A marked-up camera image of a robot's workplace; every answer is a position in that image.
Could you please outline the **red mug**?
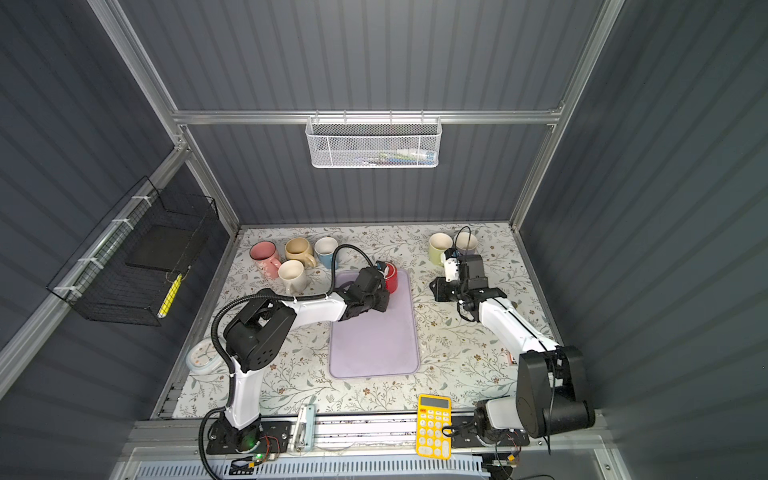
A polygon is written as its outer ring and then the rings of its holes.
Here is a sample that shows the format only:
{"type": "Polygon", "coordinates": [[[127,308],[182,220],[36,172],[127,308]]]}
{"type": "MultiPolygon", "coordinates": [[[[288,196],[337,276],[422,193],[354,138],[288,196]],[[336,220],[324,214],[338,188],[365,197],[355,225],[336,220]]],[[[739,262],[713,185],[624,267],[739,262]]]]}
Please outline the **red mug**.
{"type": "Polygon", "coordinates": [[[393,263],[389,263],[392,266],[392,272],[388,278],[384,278],[384,281],[386,290],[390,294],[393,294],[398,288],[398,269],[393,263]]]}

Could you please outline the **green mug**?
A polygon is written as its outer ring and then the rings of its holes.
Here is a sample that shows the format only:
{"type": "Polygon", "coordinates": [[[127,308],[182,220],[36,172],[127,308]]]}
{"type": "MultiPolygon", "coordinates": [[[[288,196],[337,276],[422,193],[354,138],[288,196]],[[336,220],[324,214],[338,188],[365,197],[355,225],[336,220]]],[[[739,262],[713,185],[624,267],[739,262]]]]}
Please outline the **green mug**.
{"type": "Polygon", "coordinates": [[[438,232],[429,237],[428,258],[436,265],[442,266],[445,261],[445,252],[453,246],[453,239],[446,233],[438,232]]]}

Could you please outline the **lavender mug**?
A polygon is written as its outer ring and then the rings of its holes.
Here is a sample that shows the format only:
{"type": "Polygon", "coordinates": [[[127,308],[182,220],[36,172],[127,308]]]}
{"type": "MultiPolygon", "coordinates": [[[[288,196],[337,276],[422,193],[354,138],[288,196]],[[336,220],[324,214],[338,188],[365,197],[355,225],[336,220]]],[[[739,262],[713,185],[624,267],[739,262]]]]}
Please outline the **lavender mug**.
{"type": "Polygon", "coordinates": [[[475,254],[478,245],[478,238],[468,230],[461,231],[455,236],[455,248],[462,255],[475,254]]]}

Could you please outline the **blue mug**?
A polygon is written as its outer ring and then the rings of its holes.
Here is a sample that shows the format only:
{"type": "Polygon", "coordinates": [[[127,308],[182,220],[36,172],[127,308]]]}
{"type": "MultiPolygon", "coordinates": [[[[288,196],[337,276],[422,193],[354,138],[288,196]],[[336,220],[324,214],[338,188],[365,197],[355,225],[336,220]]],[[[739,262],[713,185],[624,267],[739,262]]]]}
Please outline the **blue mug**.
{"type": "Polygon", "coordinates": [[[322,237],[315,242],[314,252],[321,265],[326,269],[332,269],[337,265],[337,261],[334,259],[334,252],[338,248],[339,243],[333,237],[322,237]]]}

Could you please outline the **white mug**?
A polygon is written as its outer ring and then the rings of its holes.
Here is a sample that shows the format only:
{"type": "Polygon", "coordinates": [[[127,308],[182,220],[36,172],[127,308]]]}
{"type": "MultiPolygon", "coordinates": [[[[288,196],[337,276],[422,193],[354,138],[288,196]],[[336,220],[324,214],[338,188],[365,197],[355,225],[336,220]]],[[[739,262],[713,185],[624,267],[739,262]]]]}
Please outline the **white mug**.
{"type": "Polygon", "coordinates": [[[304,264],[299,260],[287,260],[278,269],[278,276],[283,282],[288,296],[300,296],[308,287],[304,264]]]}

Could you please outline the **beige speckled mug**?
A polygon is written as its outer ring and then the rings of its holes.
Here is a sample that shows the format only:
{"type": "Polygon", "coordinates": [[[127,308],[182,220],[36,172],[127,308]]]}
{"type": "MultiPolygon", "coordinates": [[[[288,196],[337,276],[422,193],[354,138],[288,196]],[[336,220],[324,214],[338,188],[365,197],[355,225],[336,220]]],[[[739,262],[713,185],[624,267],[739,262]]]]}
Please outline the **beige speckled mug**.
{"type": "Polygon", "coordinates": [[[287,260],[301,262],[305,268],[317,267],[312,245],[306,238],[297,237],[289,240],[285,244],[285,256],[287,260]]]}

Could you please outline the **pink ghost mug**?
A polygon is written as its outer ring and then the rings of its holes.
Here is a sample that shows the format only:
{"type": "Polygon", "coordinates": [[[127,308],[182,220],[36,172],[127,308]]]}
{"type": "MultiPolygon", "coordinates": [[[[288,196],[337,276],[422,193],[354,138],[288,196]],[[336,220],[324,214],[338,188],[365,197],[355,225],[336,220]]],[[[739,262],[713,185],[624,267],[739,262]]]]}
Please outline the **pink ghost mug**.
{"type": "Polygon", "coordinates": [[[260,241],[250,248],[249,255],[267,279],[274,280],[278,278],[282,262],[275,243],[260,241]]]}

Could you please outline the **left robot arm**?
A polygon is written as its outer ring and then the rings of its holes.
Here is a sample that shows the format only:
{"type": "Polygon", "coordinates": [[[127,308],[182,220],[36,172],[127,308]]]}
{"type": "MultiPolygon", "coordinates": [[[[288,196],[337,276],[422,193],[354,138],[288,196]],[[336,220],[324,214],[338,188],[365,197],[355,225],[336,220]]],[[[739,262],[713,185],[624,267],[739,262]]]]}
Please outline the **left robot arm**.
{"type": "Polygon", "coordinates": [[[387,310],[387,267],[364,254],[366,265],[341,285],[336,273],[321,294],[279,295],[270,288],[227,303],[214,316],[210,339],[228,376],[228,398],[204,416],[199,448],[222,447],[226,453],[251,453],[266,448],[259,395],[265,369],[277,358],[288,334],[315,322],[341,322],[368,311],[387,310]],[[211,416],[218,418],[212,425],[211,416]]]}

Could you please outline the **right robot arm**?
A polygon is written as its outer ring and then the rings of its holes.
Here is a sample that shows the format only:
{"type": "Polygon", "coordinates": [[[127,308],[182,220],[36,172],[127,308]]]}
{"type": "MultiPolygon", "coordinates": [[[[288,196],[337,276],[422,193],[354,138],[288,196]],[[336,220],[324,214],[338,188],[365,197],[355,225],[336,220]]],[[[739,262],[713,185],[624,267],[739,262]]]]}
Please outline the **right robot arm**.
{"type": "Polygon", "coordinates": [[[555,434],[589,429],[596,422],[584,357],[574,346],[547,338],[499,288],[489,286],[483,259],[445,253],[444,275],[429,288],[437,302],[452,302],[459,317],[492,332],[517,365],[512,396],[481,400],[474,409],[474,431],[485,443],[495,443],[520,430],[549,440],[555,434]]]}

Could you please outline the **lavender tray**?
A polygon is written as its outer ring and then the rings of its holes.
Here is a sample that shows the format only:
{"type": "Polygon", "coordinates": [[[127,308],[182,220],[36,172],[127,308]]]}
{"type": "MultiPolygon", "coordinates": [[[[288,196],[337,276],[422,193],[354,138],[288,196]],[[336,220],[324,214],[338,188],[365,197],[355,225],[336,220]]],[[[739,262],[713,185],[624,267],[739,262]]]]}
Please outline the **lavender tray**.
{"type": "Polygon", "coordinates": [[[329,372],[336,379],[408,375],[420,366],[408,273],[397,274],[398,287],[386,311],[368,311],[331,324],[329,372]]]}

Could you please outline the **yellow calculator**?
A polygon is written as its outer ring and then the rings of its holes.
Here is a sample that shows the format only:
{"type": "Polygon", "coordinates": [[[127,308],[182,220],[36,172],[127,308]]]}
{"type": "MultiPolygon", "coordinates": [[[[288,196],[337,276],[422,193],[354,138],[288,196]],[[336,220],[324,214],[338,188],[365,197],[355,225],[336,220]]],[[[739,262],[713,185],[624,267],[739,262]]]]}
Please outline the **yellow calculator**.
{"type": "Polygon", "coordinates": [[[415,452],[433,460],[448,460],[452,441],[443,428],[452,424],[452,401],[448,397],[420,395],[418,397],[415,452]]]}

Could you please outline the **items in white basket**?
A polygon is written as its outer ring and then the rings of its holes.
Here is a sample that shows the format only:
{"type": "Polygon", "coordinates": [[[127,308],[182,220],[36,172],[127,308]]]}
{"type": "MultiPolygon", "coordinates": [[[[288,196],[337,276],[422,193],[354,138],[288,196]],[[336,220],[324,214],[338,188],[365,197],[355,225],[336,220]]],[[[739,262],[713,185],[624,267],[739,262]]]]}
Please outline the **items in white basket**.
{"type": "Polygon", "coordinates": [[[356,158],[357,162],[384,167],[434,167],[438,164],[438,153],[425,149],[399,149],[369,153],[356,158]]]}

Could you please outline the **small white clock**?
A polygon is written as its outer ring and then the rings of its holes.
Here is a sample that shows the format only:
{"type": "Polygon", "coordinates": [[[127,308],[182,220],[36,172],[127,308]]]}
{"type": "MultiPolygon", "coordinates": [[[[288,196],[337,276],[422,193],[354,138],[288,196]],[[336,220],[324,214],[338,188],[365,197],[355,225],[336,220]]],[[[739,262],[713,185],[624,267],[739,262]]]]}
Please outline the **small white clock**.
{"type": "Polygon", "coordinates": [[[185,364],[192,375],[215,373],[225,364],[209,337],[193,345],[185,356],[185,364]]]}

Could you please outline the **yellow marker in basket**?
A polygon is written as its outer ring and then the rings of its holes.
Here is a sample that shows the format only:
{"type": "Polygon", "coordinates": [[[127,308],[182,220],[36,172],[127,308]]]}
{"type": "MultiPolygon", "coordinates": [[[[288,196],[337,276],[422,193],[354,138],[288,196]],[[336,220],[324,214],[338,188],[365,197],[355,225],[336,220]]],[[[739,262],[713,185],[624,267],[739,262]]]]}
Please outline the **yellow marker in basket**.
{"type": "Polygon", "coordinates": [[[157,312],[158,319],[163,319],[168,315],[174,303],[176,295],[180,289],[181,283],[183,281],[183,277],[184,277],[183,274],[179,274],[171,284],[169,290],[166,293],[165,298],[163,299],[160,305],[160,308],[158,309],[158,312],[157,312]]]}

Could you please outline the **black pad in basket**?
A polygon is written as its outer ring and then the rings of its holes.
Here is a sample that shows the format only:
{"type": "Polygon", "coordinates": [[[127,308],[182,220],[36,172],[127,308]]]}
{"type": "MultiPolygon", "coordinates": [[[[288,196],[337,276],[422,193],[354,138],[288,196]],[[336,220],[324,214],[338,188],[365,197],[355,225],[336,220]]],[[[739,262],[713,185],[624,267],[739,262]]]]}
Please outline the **black pad in basket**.
{"type": "Polygon", "coordinates": [[[184,272],[206,241],[207,236],[200,232],[153,225],[127,256],[125,264],[161,272],[184,272]]]}

